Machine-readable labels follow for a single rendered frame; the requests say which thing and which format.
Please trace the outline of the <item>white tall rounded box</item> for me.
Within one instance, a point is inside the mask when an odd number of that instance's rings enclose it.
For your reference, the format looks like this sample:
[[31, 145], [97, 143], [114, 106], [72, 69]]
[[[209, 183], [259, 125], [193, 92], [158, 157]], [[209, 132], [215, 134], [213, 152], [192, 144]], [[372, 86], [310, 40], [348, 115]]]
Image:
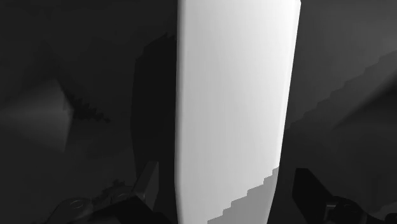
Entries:
[[177, 1], [136, 64], [132, 137], [156, 208], [207, 224], [279, 166], [301, 0]]

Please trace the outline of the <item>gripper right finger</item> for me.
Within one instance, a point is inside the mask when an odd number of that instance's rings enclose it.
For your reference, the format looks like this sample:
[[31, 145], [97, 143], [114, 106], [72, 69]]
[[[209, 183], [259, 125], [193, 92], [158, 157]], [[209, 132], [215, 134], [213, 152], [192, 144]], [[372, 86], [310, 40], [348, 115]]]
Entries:
[[307, 224], [397, 224], [397, 213], [380, 220], [355, 201], [332, 195], [307, 168], [295, 169], [292, 198]]

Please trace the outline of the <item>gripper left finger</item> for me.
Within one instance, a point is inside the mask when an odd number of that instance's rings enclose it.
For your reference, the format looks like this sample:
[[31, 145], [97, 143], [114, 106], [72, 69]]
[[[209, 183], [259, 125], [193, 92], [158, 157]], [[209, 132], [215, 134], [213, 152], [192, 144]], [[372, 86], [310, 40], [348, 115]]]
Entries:
[[66, 199], [45, 224], [172, 224], [153, 210], [158, 189], [158, 162], [149, 161], [133, 186], [112, 188], [98, 204], [83, 197]]

